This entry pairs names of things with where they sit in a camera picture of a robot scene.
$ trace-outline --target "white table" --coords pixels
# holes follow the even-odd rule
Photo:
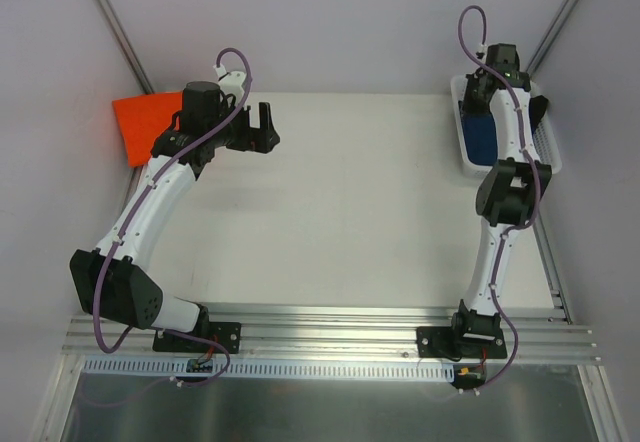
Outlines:
[[[269,155],[220,149],[182,199],[149,273],[203,302],[457,307],[480,237],[446,96],[254,94]],[[506,308],[552,308],[533,231]]]

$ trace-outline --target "white wall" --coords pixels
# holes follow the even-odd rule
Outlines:
[[[0,440],[28,439],[68,316],[68,261],[122,201],[111,100],[137,95],[93,0],[0,0]]]
[[[469,65],[460,11],[482,5],[489,37],[533,54],[562,0],[111,0],[156,90],[210,77],[227,45],[264,92],[448,93]],[[479,42],[479,18],[468,37]]]
[[[578,322],[592,324],[631,440],[640,440],[640,0],[583,0],[536,80],[563,171],[545,196]]]

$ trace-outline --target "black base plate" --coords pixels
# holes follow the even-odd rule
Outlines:
[[[242,324],[237,322],[209,322],[209,334],[206,337],[218,342],[230,354],[237,354],[240,350],[240,335]],[[153,339],[154,352],[185,352],[189,354],[204,354],[209,350],[209,345],[163,334],[162,338],[156,336]]]
[[[454,344],[451,327],[418,327],[416,329],[418,355],[422,359],[482,359],[483,348],[487,351],[487,359],[506,359],[507,347],[504,344],[504,334],[500,331],[496,336],[496,340],[501,340],[502,345],[498,345],[496,340],[491,345]]]

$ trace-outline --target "white plastic basket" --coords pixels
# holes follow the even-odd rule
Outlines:
[[[484,178],[491,167],[484,165],[476,165],[469,160],[467,154],[467,148],[464,143],[464,134],[462,133],[462,122],[460,120],[460,102],[464,97],[464,90],[467,87],[467,79],[464,75],[456,75],[451,79],[451,96],[453,99],[453,113],[456,118],[456,130],[458,131],[458,142],[460,143],[460,152],[462,155],[462,172],[467,177],[472,178]],[[531,82],[531,97],[540,95],[539,87]],[[562,169],[562,160],[560,159],[560,152],[558,151],[558,144],[556,143],[555,136],[553,135],[553,129],[549,122],[547,114],[542,118],[540,126],[533,135],[533,143],[536,146],[538,155],[544,164],[551,166],[551,172],[557,174]]]

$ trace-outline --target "red object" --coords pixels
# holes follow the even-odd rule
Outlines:
[[[151,148],[182,108],[182,92],[140,95],[113,101],[131,167],[149,162]]]

